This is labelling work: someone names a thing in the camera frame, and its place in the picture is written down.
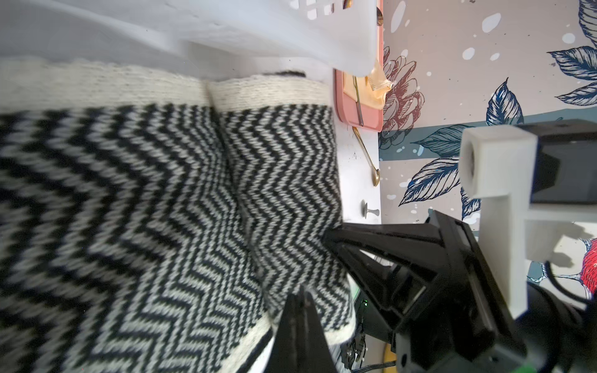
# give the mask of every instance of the pink tray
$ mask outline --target pink tray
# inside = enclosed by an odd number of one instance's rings
[[[382,2],[378,1],[378,7],[383,12]],[[378,56],[380,62],[383,61],[383,28],[377,27],[379,35]],[[342,71],[334,69],[334,101],[336,107],[336,114],[342,123],[349,124],[354,127],[366,128],[368,130],[381,131],[383,127],[383,110],[376,110],[372,107],[361,105],[361,113],[363,115],[364,126],[359,125],[359,117],[356,112],[356,101],[344,93],[344,79],[342,79]]]

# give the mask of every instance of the floral wallpaper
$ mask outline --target floral wallpaper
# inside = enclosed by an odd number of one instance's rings
[[[597,122],[597,0],[403,0],[384,9],[393,12],[384,71],[396,84],[379,134],[382,222],[421,223],[431,208],[478,230],[481,201],[458,177],[466,128]],[[584,227],[597,236],[597,224]],[[571,258],[556,277],[593,297],[597,239],[566,238],[556,252]],[[529,264],[528,279],[550,288],[543,265]]]

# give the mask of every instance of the red flower print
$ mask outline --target red flower print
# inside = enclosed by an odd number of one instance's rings
[[[597,291],[597,239],[584,240],[587,253],[583,259],[583,270],[580,272],[580,281],[589,293],[595,296]]]
[[[380,149],[388,149],[391,145],[402,143],[421,116],[421,108],[425,102],[423,94],[417,91],[417,80],[410,79],[417,63],[407,63],[403,56],[388,60],[389,56],[390,47],[386,47],[383,49],[383,72],[387,79],[393,82],[393,86],[383,107],[383,128],[379,134]]]

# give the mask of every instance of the white laundry basket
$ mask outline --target white laundry basket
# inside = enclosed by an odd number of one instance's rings
[[[365,76],[377,52],[377,0],[58,0],[249,56],[313,57]]]

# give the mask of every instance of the knitted sock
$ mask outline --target knitted sock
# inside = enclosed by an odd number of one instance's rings
[[[273,323],[288,293],[303,284],[328,343],[345,341],[355,328],[346,272],[322,244],[324,232],[341,222],[328,87],[270,75],[209,83],[209,89]]]
[[[251,365],[270,325],[209,106],[159,70],[0,60],[3,372]]]

